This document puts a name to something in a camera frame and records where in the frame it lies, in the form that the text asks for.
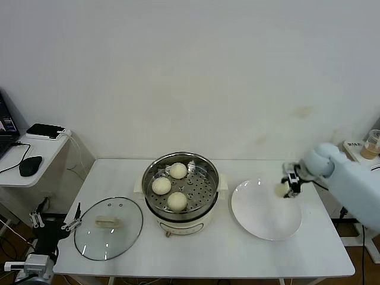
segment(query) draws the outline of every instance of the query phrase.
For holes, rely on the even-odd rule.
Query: table leg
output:
[[[8,226],[10,226],[12,224],[12,221],[11,220],[7,220],[7,222],[5,224],[7,224]],[[5,233],[6,230],[8,230],[8,227],[6,225],[3,225],[3,227],[0,229],[0,236],[2,236]]]
[[[108,285],[113,285],[113,282],[115,282],[115,277],[114,276],[109,277]]]
[[[13,215],[3,204],[0,203],[0,215],[2,215],[7,220],[10,220],[12,224],[18,224],[20,219]]]

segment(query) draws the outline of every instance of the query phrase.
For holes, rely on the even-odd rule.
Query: white table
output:
[[[31,147],[26,155],[26,158],[31,156],[42,156],[42,162],[36,174],[29,177],[22,177],[18,167],[8,170],[0,175],[0,186],[4,187],[32,187],[34,186],[42,174],[49,167],[53,159],[59,153],[61,148],[67,142],[68,137],[62,136],[56,141],[50,140],[36,140],[27,138],[25,135],[21,136],[19,141],[25,144],[30,144]],[[0,159],[0,170],[6,169],[20,162],[25,151],[27,150],[27,145],[19,145],[11,147],[3,157]]]
[[[326,212],[309,183],[297,197],[303,214],[299,231],[285,241],[262,240],[246,232],[233,218],[230,199],[218,200],[211,223],[189,236],[165,237],[144,200],[133,193],[134,183],[149,160],[97,160],[67,217],[82,213],[96,202],[123,196],[134,200],[144,216],[136,243],[124,254],[90,261],[76,250],[74,235],[60,241],[57,274],[81,276],[136,276],[168,278],[324,278],[350,276],[354,266]],[[229,191],[258,176],[280,181],[283,161],[214,160],[227,175]]]

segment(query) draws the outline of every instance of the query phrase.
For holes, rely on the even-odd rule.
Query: white wall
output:
[[[96,157],[292,159],[380,116],[379,1],[0,2],[0,86]]]

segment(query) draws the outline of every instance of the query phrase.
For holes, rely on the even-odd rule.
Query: steamed bun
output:
[[[181,179],[188,174],[188,169],[184,164],[177,162],[170,167],[169,173],[172,178]]]
[[[170,180],[166,177],[160,177],[157,178],[155,181],[153,181],[152,184],[152,190],[157,195],[164,195],[170,191],[172,188],[172,184],[170,183]]]
[[[175,192],[167,199],[167,206],[173,211],[182,211],[187,205],[188,199],[181,192]]]

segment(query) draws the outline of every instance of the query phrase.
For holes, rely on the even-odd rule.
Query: computer mouse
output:
[[[32,156],[24,159],[18,169],[21,176],[32,176],[38,171],[40,164],[42,162],[42,156]]]

